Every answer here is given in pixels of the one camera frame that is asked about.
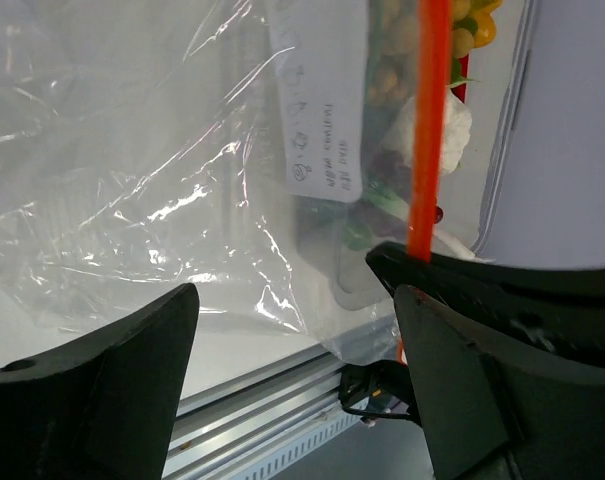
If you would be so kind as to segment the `clear zip top bag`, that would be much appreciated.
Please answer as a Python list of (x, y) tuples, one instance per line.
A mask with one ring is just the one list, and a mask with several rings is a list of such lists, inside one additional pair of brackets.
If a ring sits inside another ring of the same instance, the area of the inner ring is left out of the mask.
[[(370, 1), (0, 1), (0, 297), (26, 342), (170, 289), (216, 333), (394, 355), (393, 301), (350, 311), (297, 248), (298, 203), (363, 192)], [(414, 1), (412, 201), (430, 244), (453, 2)]]

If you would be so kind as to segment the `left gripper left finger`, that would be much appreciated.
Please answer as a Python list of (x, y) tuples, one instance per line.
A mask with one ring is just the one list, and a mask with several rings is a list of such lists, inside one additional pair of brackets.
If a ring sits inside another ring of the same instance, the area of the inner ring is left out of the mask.
[(159, 479), (199, 315), (182, 284), (0, 369), (0, 479)]

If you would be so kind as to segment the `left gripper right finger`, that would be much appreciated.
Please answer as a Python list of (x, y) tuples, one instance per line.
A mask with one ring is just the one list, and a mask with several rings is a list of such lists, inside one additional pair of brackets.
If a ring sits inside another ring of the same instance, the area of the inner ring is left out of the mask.
[(394, 295), (438, 479), (605, 479), (605, 369)]

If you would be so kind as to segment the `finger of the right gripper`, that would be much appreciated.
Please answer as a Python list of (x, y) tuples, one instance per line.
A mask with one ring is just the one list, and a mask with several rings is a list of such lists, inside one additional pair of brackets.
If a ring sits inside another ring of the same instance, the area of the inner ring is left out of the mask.
[(535, 270), (439, 254), (425, 262), (392, 242), (368, 252), (366, 263), (390, 294), (415, 287), (493, 330), (605, 368), (605, 269)]

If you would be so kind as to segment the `orange yellow pepper cluster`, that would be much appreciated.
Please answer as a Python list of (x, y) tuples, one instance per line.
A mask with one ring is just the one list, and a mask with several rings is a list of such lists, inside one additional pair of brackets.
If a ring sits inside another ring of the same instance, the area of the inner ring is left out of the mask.
[(497, 35), (493, 13), (502, 4), (502, 0), (454, 1), (454, 28), (468, 31), (474, 48), (488, 46)]

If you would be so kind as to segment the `white cauliflower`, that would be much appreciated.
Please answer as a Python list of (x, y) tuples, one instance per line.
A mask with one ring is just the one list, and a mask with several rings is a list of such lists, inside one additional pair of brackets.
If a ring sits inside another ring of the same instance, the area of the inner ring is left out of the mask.
[[(385, 149), (400, 153), (404, 158), (404, 164), (408, 167), (411, 167), (413, 163), (415, 119), (415, 97), (411, 96), (404, 103), (382, 141)], [(439, 164), (441, 175), (451, 174), (458, 167), (463, 151), (470, 140), (471, 125), (470, 110), (448, 90)]]

